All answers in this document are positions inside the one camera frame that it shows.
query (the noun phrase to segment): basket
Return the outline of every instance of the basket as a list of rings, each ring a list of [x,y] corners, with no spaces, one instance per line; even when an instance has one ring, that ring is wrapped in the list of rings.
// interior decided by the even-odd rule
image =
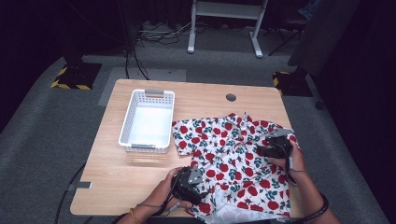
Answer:
[[[119,144],[127,151],[166,153],[169,148],[175,93],[134,90],[122,124]]]

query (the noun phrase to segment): chair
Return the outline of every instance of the chair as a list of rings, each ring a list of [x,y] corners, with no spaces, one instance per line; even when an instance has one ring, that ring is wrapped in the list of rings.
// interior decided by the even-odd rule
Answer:
[[[272,50],[268,56],[274,54],[277,50],[289,43],[295,36],[300,39],[301,33],[308,24],[308,19],[299,12],[299,9],[306,6],[307,0],[284,0],[281,4],[278,4],[276,29],[282,36],[283,43]],[[282,34],[282,29],[288,31],[296,31],[292,36],[285,40]]]

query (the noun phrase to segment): table leg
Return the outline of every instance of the table leg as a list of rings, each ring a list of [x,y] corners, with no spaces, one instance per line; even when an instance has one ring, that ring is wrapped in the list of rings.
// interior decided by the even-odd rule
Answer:
[[[259,42],[257,41],[257,34],[259,33],[260,27],[262,26],[262,17],[264,17],[267,3],[268,3],[268,0],[262,1],[262,9],[260,10],[259,18],[256,21],[256,26],[254,28],[254,32],[249,32],[251,43],[253,44],[253,48],[256,53],[256,57],[258,57],[258,58],[262,58],[262,49],[260,48]]]
[[[192,3],[191,9],[191,30],[190,30],[190,39],[189,39],[189,47],[187,48],[188,53],[194,53],[195,46],[195,19],[196,19],[196,0]]]

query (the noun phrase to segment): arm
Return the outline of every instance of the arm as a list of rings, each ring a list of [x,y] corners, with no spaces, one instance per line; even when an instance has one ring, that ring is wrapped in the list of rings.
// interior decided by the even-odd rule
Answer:
[[[293,167],[290,168],[290,175],[295,180],[300,195],[303,201],[303,211],[305,216],[316,213],[323,206],[323,199],[312,181],[311,177],[305,171],[305,163],[302,151],[298,148],[297,144],[290,141],[293,145],[293,151],[291,157],[293,160]],[[282,166],[285,166],[285,160],[269,158],[269,162]],[[337,217],[334,215],[332,210],[329,208],[324,214],[319,217],[313,218],[308,223],[340,223]]]
[[[179,167],[169,171],[165,180],[162,180],[158,184],[158,186],[154,189],[154,191],[151,192],[147,199],[133,208],[129,214],[126,214],[124,217],[122,217],[117,222],[117,224],[143,224],[149,217],[157,213],[171,191],[172,177],[176,175],[181,169],[182,167]],[[173,198],[173,196],[171,196],[171,198],[172,200],[166,205],[165,210],[169,210],[170,208],[177,205],[177,203],[179,203],[177,207],[192,208],[192,203],[190,202],[181,201],[177,198]]]

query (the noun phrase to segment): shirt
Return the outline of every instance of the shirt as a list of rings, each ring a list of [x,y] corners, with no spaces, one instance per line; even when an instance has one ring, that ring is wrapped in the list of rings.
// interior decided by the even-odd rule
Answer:
[[[172,124],[179,155],[192,155],[203,183],[194,189],[208,192],[190,213],[205,223],[237,223],[290,218],[289,184],[283,169],[268,162],[257,146],[265,136],[283,128],[246,113],[224,118],[185,119]]]

